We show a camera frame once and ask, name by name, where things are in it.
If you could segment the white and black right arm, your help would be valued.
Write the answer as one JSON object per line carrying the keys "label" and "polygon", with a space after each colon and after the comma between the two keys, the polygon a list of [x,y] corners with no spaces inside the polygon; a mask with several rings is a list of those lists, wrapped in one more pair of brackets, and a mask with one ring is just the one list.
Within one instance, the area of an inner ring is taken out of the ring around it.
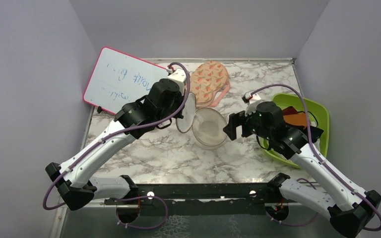
{"label": "white and black right arm", "polygon": [[271,201],[285,198],[301,203],[329,219],[332,227],[346,238],[355,238],[367,229],[367,223],[378,213],[381,195],[375,190],[366,191],[326,160],[310,143],[308,129],[286,123],[274,102],[261,102],[251,113],[230,114],[223,131],[235,140],[239,126],[242,137],[268,139],[274,151],[301,167],[326,191],[319,192],[279,174],[266,189]]}

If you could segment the white mesh laundry bag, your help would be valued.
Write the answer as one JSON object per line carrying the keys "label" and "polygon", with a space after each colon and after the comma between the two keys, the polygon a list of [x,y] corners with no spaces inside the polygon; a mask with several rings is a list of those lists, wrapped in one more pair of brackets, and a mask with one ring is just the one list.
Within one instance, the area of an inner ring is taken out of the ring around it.
{"label": "white mesh laundry bag", "polygon": [[177,130],[183,134],[190,131],[195,144],[200,148],[213,150],[225,143],[227,135],[223,128],[226,126],[226,120],[213,108],[197,109],[195,94],[189,93],[182,116],[181,119],[176,119]]}

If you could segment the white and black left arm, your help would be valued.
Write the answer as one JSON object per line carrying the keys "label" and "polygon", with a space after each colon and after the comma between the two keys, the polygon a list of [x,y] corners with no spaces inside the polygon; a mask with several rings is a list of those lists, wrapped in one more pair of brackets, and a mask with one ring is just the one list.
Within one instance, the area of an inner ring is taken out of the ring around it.
{"label": "white and black left arm", "polygon": [[62,205],[78,210],[90,201],[103,198],[135,200],[137,187],[128,176],[98,178],[94,174],[120,150],[160,124],[182,119],[189,97],[189,80],[162,78],[147,95],[125,104],[113,121],[88,146],[67,161],[50,163],[45,171],[62,197]]}

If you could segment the black and orange bra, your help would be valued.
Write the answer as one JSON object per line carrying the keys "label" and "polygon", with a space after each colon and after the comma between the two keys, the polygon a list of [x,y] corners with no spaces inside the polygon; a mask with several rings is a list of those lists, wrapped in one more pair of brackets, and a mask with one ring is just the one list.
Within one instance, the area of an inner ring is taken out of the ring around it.
{"label": "black and orange bra", "polygon": [[282,110],[283,118],[287,124],[293,126],[301,126],[306,128],[310,123],[306,118],[305,112],[298,112],[293,106],[289,106]]}

